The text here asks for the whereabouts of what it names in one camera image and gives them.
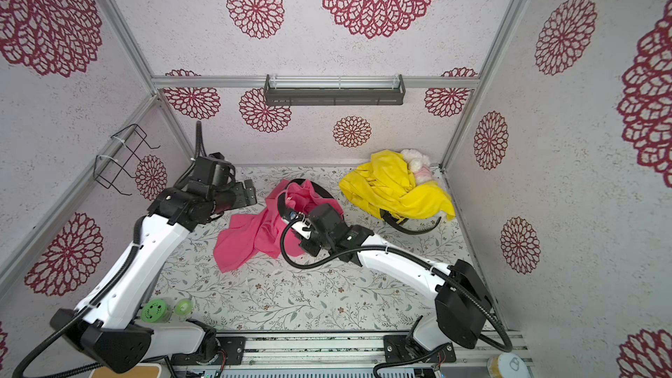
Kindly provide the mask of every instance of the stuffed toy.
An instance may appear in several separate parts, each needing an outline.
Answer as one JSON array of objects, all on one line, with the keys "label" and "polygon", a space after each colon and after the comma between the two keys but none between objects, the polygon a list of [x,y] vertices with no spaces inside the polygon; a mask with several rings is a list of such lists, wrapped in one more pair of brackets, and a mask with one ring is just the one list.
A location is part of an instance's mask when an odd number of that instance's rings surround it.
[{"label": "stuffed toy", "polygon": [[401,156],[408,164],[408,169],[415,176],[415,185],[419,186],[427,181],[432,181],[432,172],[429,170],[429,157],[415,149],[404,149]]}]

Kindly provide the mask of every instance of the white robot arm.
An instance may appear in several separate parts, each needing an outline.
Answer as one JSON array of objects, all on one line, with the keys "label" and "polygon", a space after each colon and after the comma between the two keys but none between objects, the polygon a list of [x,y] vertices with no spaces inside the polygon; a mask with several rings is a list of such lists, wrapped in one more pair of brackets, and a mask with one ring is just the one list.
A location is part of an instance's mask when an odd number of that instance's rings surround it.
[{"label": "white robot arm", "polygon": [[[196,155],[189,169],[175,186],[154,200],[148,215],[136,222],[133,242],[103,280],[74,309],[56,312],[50,321],[56,332],[21,361],[13,378],[25,378],[26,367],[61,336],[97,363],[49,378],[66,378],[101,365],[123,373],[143,359],[181,353],[190,354],[198,362],[211,361],[218,349],[214,328],[194,320],[149,324],[135,318],[147,288],[190,231],[199,223],[217,219],[213,215],[256,202],[252,181],[236,182],[235,167],[222,155],[205,154],[198,122]],[[468,263],[458,260],[449,266],[406,252],[374,231],[347,225],[328,204],[307,214],[297,213],[287,210],[281,195],[278,211],[288,223],[280,248],[290,265],[312,268],[339,258],[386,273],[435,302],[434,315],[419,318],[407,337],[412,352],[425,355],[449,342],[473,349],[486,320],[495,325],[504,340],[504,345],[492,340],[488,343],[511,350],[506,333],[490,314],[492,298]],[[316,256],[326,249],[330,256],[312,265],[294,262],[284,249],[290,230],[295,231],[300,246],[308,253]]]}]

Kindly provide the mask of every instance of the floral tablecloth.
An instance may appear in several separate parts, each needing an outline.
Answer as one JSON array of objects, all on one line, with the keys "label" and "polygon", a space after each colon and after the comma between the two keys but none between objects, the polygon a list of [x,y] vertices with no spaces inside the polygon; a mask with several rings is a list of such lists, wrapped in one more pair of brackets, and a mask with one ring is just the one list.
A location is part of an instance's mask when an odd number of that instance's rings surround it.
[{"label": "floral tablecloth", "polygon": [[[352,168],[264,167],[240,168],[239,181],[252,179],[257,189],[255,206],[228,212],[217,222],[199,226],[172,253],[154,290],[168,304],[190,298],[191,317],[219,330],[396,330],[408,329],[419,315],[430,314],[433,302],[386,274],[335,260],[309,271],[292,268],[259,253],[236,271],[221,273],[212,251],[219,231],[231,214],[257,214],[264,198],[281,179],[314,181],[341,202],[345,220],[377,231],[385,239],[416,254],[454,263],[471,263],[455,219],[430,233],[408,236],[386,226],[348,202],[338,182]],[[409,229],[428,226],[408,221]],[[317,258],[324,257],[324,252]],[[304,255],[299,260],[309,260]]]}]

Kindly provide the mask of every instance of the yellow raincoat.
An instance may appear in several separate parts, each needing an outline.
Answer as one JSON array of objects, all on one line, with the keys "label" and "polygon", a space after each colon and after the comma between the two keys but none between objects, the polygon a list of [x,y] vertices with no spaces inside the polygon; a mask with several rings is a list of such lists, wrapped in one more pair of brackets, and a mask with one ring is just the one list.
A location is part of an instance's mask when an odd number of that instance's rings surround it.
[{"label": "yellow raincoat", "polygon": [[381,209],[397,219],[427,219],[439,211],[448,220],[455,217],[448,193],[436,181],[416,187],[406,161],[391,150],[371,155],[371,162],[343,177],[339,187],[352,204],[378,219],[382,219]]}]

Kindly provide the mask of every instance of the pink towel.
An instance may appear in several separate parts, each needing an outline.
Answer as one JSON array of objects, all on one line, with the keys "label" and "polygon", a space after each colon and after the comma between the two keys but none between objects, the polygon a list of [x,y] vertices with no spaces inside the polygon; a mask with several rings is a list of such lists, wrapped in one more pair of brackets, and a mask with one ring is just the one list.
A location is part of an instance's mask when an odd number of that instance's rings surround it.
[{"label": "pink towel", "polygon": [[[343,209],[337,200],[320,197],[310,181],[298,185],[287,180],[273,189],[266,197],[266,208],[258,215],[232,215],[228,230],[217,237],[214,260],[222,272],[236,270],[259,251],[278,258],[280,255],[280,235],[287,224],[278,214],[278,195],[286,189],[285,203],[288,209],[307,214],[315,207],[328,203],[343,216]],[[285,249],[290,256],[300,256],[303,250],[299,239],[293,233],[285,238]]]}]

